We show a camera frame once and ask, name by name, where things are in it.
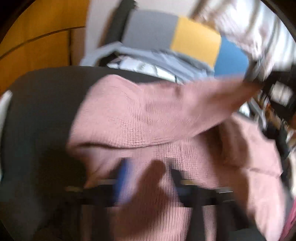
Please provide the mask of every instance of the pink fabric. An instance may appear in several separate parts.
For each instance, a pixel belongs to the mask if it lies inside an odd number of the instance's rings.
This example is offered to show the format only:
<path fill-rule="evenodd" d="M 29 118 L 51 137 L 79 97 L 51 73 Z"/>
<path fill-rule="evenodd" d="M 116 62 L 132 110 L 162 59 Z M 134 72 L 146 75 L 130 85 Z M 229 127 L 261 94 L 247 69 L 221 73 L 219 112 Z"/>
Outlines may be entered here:
<path fill-rule="evenodd" d="M 289 216 L 283 228 L 283 232 L 281 233 L 280 241 L 284 241 L 285 238 L 287 238 L 287 240 L 291 240 L 291 238 L 289 239 L 288 235 L 290 232 L 291 232 L 290 235 L 292 235 L 295 232 L 294 230 L 292 230 L 295 224 L 296 224 L 296 200 L 293 203 L 293 207 L 289 213 Z"/>
<path fill-rule="evenodd" d="M 120 158 L 131 168 L 111 215 L 116 240 L 184 240 L 182 207 L 169 161 L 206 188 L 229 186 L 267 241 L 284 224 L 282 172 L 273 141 L 235 112 L 258 90 L 239 80 L 136 85 L 116 75 L 98 81 L 74 120 L 68 150 L 86 166 L 86 187 L 106 178 Z M 214 207 L 204 208 L 207 240 Z"/>

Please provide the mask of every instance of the blue cushion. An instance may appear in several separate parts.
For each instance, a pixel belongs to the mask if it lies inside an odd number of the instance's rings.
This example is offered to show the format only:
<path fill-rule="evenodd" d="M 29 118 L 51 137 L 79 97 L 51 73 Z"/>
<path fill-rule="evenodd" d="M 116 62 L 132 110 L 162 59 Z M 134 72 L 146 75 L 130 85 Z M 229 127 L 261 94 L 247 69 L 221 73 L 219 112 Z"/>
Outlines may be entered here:
<path fill-rule="evenodd" d="M 215 76 L 244 74 L 249 66 L 247 55 L 234 43 L 222 37 L 220 52 L 214 67 Z"/>

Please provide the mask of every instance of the wooden cabinet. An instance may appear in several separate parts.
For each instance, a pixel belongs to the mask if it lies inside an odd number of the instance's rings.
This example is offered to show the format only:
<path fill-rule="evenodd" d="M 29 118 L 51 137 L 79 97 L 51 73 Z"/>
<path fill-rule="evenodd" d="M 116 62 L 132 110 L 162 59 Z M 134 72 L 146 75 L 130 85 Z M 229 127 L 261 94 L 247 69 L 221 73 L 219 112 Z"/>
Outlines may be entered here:
<path fill-rule="evenodd" d="M 25 44 L 30 71 L 68 66 L 69 31 L 63 31 Z"/>
<path fill-rule="evenodd" d="M 3 93 L 28 71 L 68 66 L 69 31 L 63 31 L 25 43 L 0 60 L 0 91 Z"/>
<path fill-rule="evenodd" d="M 71 65 L 79 65 L 84 56 L 85 28 L 71 30 Z"/>
<path fill-rule="evenodd" d="M 85 26 L 90 0 L 36 0 L 0 43 L 1 93 L 36 69 L 70 65 L 70 30 Z"/>

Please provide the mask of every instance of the white wall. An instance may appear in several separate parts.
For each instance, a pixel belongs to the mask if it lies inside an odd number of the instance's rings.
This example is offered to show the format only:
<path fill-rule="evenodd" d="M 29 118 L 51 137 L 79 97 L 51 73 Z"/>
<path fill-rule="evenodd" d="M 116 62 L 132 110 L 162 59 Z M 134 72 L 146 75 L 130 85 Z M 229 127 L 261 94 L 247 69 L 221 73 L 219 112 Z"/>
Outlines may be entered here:
<path fill-rule="evenodd" d="M 106 31 L 110 15 L 121 0 L 91 0 L 86 21 L 85 54 L 94 51 Z M 141 9 L 189 16 L 199 0 L 137 0 Z"/>

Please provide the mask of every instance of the yellow cushion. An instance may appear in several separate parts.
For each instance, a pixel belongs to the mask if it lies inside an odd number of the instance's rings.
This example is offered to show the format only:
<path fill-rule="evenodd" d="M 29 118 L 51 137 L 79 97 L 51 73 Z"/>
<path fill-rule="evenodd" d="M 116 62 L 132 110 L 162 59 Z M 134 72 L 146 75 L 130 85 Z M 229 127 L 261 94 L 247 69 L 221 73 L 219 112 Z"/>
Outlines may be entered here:
<path fill-rule="evenodd" d="M 215 30 L 180 17 L 171 43 L 171 50 L 186 54 L 214 68 L 221 44 Z"/>

